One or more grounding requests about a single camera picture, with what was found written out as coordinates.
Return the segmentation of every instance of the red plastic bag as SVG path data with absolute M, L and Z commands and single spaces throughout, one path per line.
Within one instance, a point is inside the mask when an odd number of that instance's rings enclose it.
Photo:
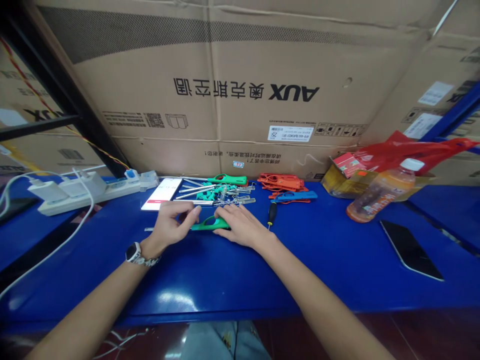
M 367 170 L 378 173 L 397 168 L 405 159 L 417 159 L 425 163 L 419 171 L 415 172 L 419 176 L 427 173 L 443 160 L 478 144 L 480 142 L 467 138 L 455 138 L 443 142 L 417 142 L 412 141 L 400 131 L 395 131 L 387 141 L 364 147 L 353 156 L 365 165 Z

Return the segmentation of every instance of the black screwdriver handle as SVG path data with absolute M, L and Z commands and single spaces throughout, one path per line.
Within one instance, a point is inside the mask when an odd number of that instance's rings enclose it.
M 277 203 L 272 202 L 270 209 L 268 209 L 268 222 L 267 224 L 272 226 L 274 224 L 275 217 L 277 216 Z

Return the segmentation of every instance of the blue workbench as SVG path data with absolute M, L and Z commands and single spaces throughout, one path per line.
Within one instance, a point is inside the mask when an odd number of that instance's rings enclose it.
M 39 177 L 43 181 L 52 178 L 52 176 Z M 35 195 L 27 190 L 30 185 L 26 178 L 16 180 L 10 188 L 10 198 L 35 198 Z M 0 225 L 0 272 L 40 244 L 60 226 L 72 221 L 82 211 L 77 209 L 55 216 L 45 216 L 38 212 L 41 204 L 42 201 Z
M 278 205 L 272 230 L 354 312 L 480 306 L 480 260 L 422 216 L 393 203 L 367 224 L 350 220 L 350 200 L 329 196 L 319 183 L 310 204 Z M 14 287 L 0 303 L 5 331 L 46 331 L 105 279 L 141 241 L 156 213 L 141 212 L 152 190 L 110 201 L 70 243 Z M 247 208 L 267 222 L 267 190 Z M 214 212 L 204 207 L 200 220 Z M 403 267 L 378 220 L 408 227 L 445 282 Z M 298 315 L 299 308 L 253 250 L 211 232 L 191 232 L 150 270 L 117 324 L 223 321 Z
M 430 185 L 408 201 L 467 248 L 480 253 L 480 187 Z

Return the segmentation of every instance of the white power strip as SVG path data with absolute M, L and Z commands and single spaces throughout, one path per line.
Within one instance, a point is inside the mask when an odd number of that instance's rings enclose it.
M 130 184 L 127 180 L 113 182 L 108 184 L 103 194 L 95 196 L 93 200 L 95 203 L 101 203 L 107 200 L 119 198 L 125 195 L 138 193 L 140 191 L 140 182 Z M 90 205 L 91 200 L 88 195 L 72 198 L 69 197 L 65 200 L 59 200 L 54 202 L 44 201 L 38 208 L 38 211 L 43 215 L 52 216 L 61 214 L 67 211 L 79 209 Z

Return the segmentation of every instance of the black smartphone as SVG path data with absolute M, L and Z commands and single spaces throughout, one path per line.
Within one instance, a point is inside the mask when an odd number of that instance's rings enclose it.
M 38 202 L 39 199 L 37 197 L 21 197 L 10 200 L 10 206 L 8 207 L 6 214 L 0 217 L 0 226 Z
M 390 239 L 400 261 L 407 269 L 435 280 L 445 281 L 410 230 L 390 221 L 381 220 L 380 224 Z

